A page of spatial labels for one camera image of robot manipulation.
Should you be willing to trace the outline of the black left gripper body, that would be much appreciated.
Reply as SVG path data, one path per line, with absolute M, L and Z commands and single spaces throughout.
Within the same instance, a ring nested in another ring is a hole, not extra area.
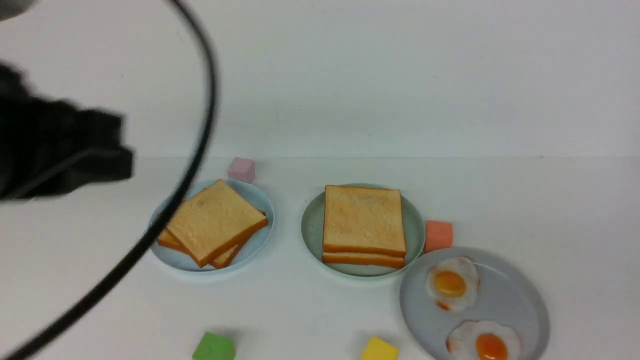
M 22 74 L 4 63 L 0 88 L 2 201 L 55 198 L 133 177 L 134 153 L 122 141 L 121 114 L 35 96 Z

